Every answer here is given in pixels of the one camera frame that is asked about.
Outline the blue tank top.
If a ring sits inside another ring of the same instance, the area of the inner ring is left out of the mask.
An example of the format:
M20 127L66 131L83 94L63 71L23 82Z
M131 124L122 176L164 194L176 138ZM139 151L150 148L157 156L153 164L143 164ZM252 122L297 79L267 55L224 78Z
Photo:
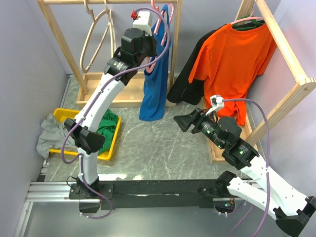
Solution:
M168 27L170 27L171 20L167 4L162 7L160 13L166 17ZM157 24L158 20L152 27L152 30L158 42L156 51L159 55L166 47L167 33L162 21L158 27L156 27ZM152 65L144 70L144 98L139 112L139 119L142 121L155 121L163 118L167 94L169 49L171 46L172 41L170 40L168 50L162 58L155 63L154 67Z

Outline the yellow plastic tray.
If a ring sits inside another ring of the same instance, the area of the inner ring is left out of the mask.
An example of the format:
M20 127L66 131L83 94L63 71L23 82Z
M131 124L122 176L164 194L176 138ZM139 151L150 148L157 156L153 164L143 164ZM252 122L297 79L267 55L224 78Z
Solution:
M70 110L70 109L63 109L63 108L57 108L53 115L56 117L56 119L62 123L64 122L67 118L70 119L74 119L75 116L79 113L79 110ZM118 137L118 133L119 133L119 127L121 124L121 117L118 116L118 124L114 133L114 137L112 140L112 144L111 144L111 148L108 152L103 152L101 154L98 154L98 159L99 160L111 160L112 155L113 155L113 151L114 151L114 146L115 146L115 142L116 139Z

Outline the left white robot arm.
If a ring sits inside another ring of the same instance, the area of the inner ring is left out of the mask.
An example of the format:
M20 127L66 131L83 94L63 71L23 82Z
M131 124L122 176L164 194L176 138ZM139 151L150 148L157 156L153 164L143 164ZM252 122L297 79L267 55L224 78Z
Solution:
M136 75L144 59L157 55L156 46L152 29L127 29L121 37L121 46L106 63L99 85L84 108L74 119L68 118L64 122L79 153L80 172L74 190L87 198L94 198L99 192L97 157L105 142L105 138L97 133L99 123L115 97Z

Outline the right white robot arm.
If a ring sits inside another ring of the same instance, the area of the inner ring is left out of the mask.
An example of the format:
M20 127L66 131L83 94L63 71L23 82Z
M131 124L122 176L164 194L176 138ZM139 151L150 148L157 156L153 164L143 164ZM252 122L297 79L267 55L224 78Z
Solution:
M225 171L217 179L216 191L220 196L229 194L247 200L267 211L277 226L291 237L300 235L316 210L316 198L299 192L273 169L266 166L263 157L241 139L241 128L234 118L217 118L201 109L188 115L175 116L174 120L183 132L191 125L192 134L201 132L219 149L227 163L247 175L260 187L256 188L231 172Z

